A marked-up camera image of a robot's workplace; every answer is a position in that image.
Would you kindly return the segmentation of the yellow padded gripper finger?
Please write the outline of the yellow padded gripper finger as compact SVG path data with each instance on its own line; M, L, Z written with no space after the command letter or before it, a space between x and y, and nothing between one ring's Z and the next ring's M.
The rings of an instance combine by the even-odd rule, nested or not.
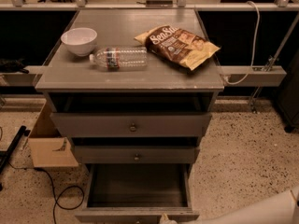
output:
M170 219L167 214L162 214L159 224L177 224L177 222Z

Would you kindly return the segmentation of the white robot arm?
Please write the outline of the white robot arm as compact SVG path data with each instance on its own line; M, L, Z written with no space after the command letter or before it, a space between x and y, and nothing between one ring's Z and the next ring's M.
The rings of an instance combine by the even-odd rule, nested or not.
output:
M299 186L220 217L176 222L162 214L159 224L299 224Z

